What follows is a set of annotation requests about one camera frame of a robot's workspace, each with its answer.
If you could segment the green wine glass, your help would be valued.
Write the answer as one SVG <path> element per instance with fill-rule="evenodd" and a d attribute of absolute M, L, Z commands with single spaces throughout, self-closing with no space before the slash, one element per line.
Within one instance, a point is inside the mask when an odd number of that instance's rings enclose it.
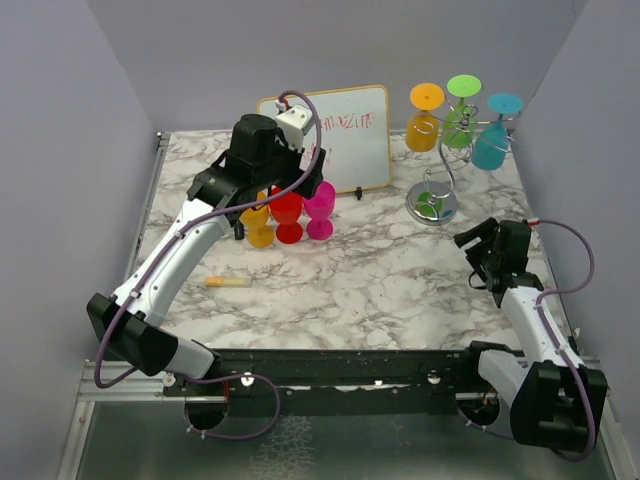
<path fill-rule="evenodd" d="M 447 92 L 457 98 L 450 107 L 443 126 L 443 144 L 451 149 L 464 149 L 472 143 L 475 130 L 477 108 L 469 106 L 467 100 L 482 89 L 480 79 L 470 74 L 453 76 L 446 85 Z"/>

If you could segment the blue wine glass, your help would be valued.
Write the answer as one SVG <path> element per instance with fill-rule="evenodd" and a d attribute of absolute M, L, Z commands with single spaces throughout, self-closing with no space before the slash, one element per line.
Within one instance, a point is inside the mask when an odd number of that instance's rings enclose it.
<path fill-rule="evenodd" d="M 489 122 L 477 136 L 471 163 L 480 170 L 493 171 L 503 165 L 509 151 L 511 141 L 506 122 L 521 113 L 523 102 L 517 95 L 496 93 L 488 97 L 487 105 L 497 118 Z"/>

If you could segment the pink wine glass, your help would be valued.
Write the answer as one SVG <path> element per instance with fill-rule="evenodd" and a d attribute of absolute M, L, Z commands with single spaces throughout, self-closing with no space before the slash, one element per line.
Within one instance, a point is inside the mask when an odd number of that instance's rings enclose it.
<path fill-rule="evenodd" d="M 334 231 L 330 216 L 334 211 L 336 190 L 333 185 L 323 181 L 316 189 L 311 199 L 304 199 L 303 205 L 310 220 L 307 224 L 307 234 L 313 240 L 327 240 Z"/>

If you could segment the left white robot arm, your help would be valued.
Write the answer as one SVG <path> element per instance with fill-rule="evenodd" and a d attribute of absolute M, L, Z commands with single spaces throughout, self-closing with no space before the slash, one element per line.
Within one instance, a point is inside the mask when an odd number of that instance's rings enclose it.
<path fill-rule="evenodd" d="M 204 254 L 232 230 L 242 213 L 260 205 L 259 192 L 276 186 L 312 197 L 322 182 L 325 152 L 317 147 L 308 169 L 300 163 L 316 116 L 302 106 L 276 117 L 245 114 L 227 150 L 199 172 L 178 216 L 143 264 L 110 296 L 95 294 L 87 312 L 100 341 L 98 359 L 112 352 L 148 376 L 186 376 L 206 395 L 220 385 L 216 355 L 164 330 L 169 307 Z"/>

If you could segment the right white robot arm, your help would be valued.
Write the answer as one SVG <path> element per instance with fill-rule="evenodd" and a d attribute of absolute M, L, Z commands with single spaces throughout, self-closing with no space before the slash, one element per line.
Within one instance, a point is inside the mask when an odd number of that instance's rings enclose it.
<path fill-rule="evenodd" d="M 521 364 L 504 345 L 475 342 L 459 378 L 472 391 L 494 388 L 510 409 L 517 443 L 579 462 L 596 446 L 608 383 L 563 337 L 546 303 L 551 291 L 527 269 L 537 224 L 489 218 L 455 235 L 474 274 L 511 322 L 526 358 Z"/>

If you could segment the yellow wine glass front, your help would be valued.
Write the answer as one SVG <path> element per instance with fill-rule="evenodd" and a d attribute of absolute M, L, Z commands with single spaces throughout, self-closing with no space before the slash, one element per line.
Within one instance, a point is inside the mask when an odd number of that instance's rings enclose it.
<path fill-rule="evenodd" d="M 268 204 L 261 204 L 246 209 L 240 216 L 240 222 L 246 228 L 249 244 L 255 248 L 266 248 L 275 239 L 275 232 L 268 224 L 270 209 Z"/>

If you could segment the red wine glass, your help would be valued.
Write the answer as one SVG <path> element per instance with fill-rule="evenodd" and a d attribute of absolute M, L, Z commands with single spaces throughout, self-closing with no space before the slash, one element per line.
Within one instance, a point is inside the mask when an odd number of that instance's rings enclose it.
<path fill-rule="evenodd" d="M 277 239 L 284 244 L 297 243 L 303 236 L 303 228 L 298 223 L 302 213 L 302 197 L 290 192 L 270 202 L 270 211 L 278 223 Z"/>

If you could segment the yellow wine glass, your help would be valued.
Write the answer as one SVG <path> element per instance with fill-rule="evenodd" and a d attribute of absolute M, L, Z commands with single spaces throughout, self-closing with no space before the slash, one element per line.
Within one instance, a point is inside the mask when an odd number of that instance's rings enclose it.
<path fill-rule="evenodd" d="M 443 104 L 444 92 L 437 84 L 426 82 L 414 86 L 409 98 L 416 112 L 408 121 L 405 143 L 412 151 L 428 152 L 438 140 L 439 120 L 433 112 Z"/>
<path fill-rule="evenodd" d="M 246 209 L 240 216 L 240 222 L 246 228 L 249 244 L 255 248 L 266 248 L 275 239 L 275 232 L 268 224 L 270 209 L 268 204 L 261 204 Z"/>

